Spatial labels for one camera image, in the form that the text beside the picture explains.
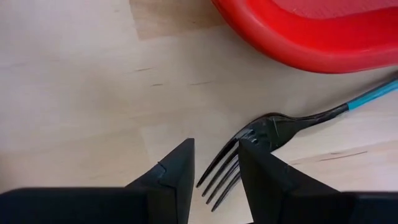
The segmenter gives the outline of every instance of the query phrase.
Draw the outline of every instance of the light wood surface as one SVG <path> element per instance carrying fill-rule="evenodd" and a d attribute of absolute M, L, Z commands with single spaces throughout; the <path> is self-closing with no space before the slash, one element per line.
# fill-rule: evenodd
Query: light wood surface
<path fill-rule="evenodd" d="M 0 191 L 123 186 L 188 137 L 198 179 L 255 117 L 323 111 L 398 69 L 296 70 L 243 42 L 208 2 L 184 4 L 0 2 Z M 398 190 L 397 149 L 393 92 L 298 133 L 275 155 L 339 190 Z M 241 184 L 215 213 L 202 190 L 190 223 L 251 221 Z"/>

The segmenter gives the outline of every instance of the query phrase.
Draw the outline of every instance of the black fork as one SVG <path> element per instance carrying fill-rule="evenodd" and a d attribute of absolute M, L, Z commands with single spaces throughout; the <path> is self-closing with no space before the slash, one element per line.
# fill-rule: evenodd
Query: black fork
<path fill-rule="evenodd" d="M 215 202 L 211 211 L 215 211 L 220 203 L 225 199 L 228 193 L 233 189 L 233 187 L 240 181 L 240 171 L 239 171 L 239 161 L 238 161 L 238 146 L 237 142 L 241 138 L 249 139 L 252 143 L 260 146 L 262 150 L 268 152 L 275 151 L 276 149 L 282 147 L 289 140 L 291 140 L 296 133 L 305 128 L 320 124 L 325 121 L 329 121 L 345 111 L 353 110 L 371 100 L 374 100 L 390 91 L 398 89 L 398 80 L 396 75 L 393 76 L 392 80 L 387 83 L 374 88 L 373 90 L 347 102 L 340 106 L 337 106 L 328 111 L 318 113 L 311 116 L 306 116 L 302 118 L 292 118 L 280 113 L 269 113 L 265 114 L 254 121 L 250 122 L 238 133 L 236 133 L 222 148 L 222 150 L 213 159 L 211 164 L 206 169 L 205 173 L 200 178 L 197 183 L 197 187 L 205 181 L 205 179 L 210 175 L 214 168 L 223 160 L 224 157 L 229 154 L 229 156 L 224 160 L 224 163 L 220 165 L 220 168 L 215 173 L 213 178 L 210 180 L 209 184 L 203 191 L 202 197 L 204 197 L 209 190 L 214 186 L 218 178 L 228 169 L 221 180 L 218 182 L 217 186 L 214 188 L 206 203 L 209 204 L 215 195 L 224 186 L 227 180 L 234 175 L 229 184 L 225 187 L 224 191 L 221 193 L 217 201 Z"/>

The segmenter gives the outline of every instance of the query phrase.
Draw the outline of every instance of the wooden table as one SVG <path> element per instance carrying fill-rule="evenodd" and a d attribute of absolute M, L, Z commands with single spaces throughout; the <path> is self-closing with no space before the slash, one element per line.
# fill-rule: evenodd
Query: wooden table
<path fill-rule="evenodd" d="M 243 42 L 209 1 L 0 2 L 0 191 L 123 186 L 187 137 L 198 179 L 267 112 L 304 116 L 397 67 L 320 75 Z M 275 155 L 338 190 L 398 190 L 398 93 L 298 133 Z M 247 223 L 243 186 L 190 223 Z"/>

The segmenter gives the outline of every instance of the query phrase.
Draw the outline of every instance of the black plastic object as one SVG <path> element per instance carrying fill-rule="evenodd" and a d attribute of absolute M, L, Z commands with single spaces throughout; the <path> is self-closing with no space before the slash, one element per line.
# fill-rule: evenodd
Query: black plastic object
<path fill-rule="evenodd" d="M 199 182 L 197 183 L 197 187 L 201 186 L 201 184 L 205 181 L 205 179 L 209 176 L 213 169 L 220 163 L 220 161 L 230 151 L 233 150 L 232 153 L 224 161 L 224 163 L 222 163 L 213 178 L 210 180 L 209 184 L 202 194 L 202 197 L 204 197 L 208 193 L 208 191 L 211 189 L 214 183 L 216 183 L 217 179 L 230 165 L 230 163 L 238 158 L 238 147 L 235 146 L 241 138 L 250 138 L 252 139 L 253 143 L 260 145 L 262 150 L 266 152 L 272 152 L 290 141 L 294 137 L 294 135 L 297 134 L 300 130 L 314 126 L 316 124 L 320 124 L 325 121 L 329 121 L 339 114 L 344 113 L 345 111 L 348 111 L 348 105 L 346 103 L 337 106 L 336 108 L 333 108 L 331 110 L 312 116 L 306 116 L 303 118 L 292 118 L 280 113 L 269 113 L 250 122 L 228 141 L 228 143 L 217 154 L 205 173 L 200 178 Z M 237 170 L 236 166 L 231 166 L 229 168 L 220 183 L 211 193 L 206 203 L 210 203 L 212 198 L 222 188 L 227 179 L 235 173 L 235 170 Z M 239 180 L 239 177 L 232 179 L 232 181 L 230 182 L 231 184 L 228 184 L 228 186 L 224 189 L 224 192 L 221 193 L 220 197 L 211 209 L 212 211 L 214 211 L 220 205 L 220 203 L 227 196 L 228 192 L 236 185 Z"/>
<path fill-rule="evenodd" d="M 339 192 L 249 139 L 239 142 L 239 166 L 254 223 L 398 223 L 398 193 Z"/>
<path fill-rule="evenodd" d="M 126 187 L 33 188 L 0 195 L 0 223 L 188 223 L 194 140 Z"/>

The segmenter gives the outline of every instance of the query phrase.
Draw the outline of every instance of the red plate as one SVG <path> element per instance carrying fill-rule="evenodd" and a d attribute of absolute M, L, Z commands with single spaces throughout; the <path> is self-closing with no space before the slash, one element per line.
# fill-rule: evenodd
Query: red plate
<path fill-rule="evenodd" d="M 213 0 L 266 55 L 321 73 L 398 65 L 398 0 Z"/>

